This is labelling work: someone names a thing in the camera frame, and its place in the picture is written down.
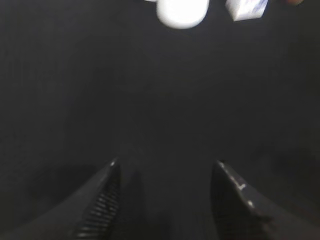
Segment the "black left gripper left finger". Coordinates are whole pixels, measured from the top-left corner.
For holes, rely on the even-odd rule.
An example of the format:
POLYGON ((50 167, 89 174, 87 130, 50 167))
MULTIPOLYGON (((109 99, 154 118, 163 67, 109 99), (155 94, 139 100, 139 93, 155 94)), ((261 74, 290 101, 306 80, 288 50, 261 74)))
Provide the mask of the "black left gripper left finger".
POLYGON ((107 240, 120 208, 121 165, 108 162, 66 200, 2 240, 107 240))

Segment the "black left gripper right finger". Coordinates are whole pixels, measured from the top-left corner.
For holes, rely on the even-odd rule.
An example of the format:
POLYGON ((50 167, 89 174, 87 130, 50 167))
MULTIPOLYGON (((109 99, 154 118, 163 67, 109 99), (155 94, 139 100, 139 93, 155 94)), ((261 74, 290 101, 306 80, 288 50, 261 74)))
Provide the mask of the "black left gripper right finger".
POLYGON ((211 172, 211 212, 220 240, 318 240, 320 228, 248 184, 226 162, 211 172))

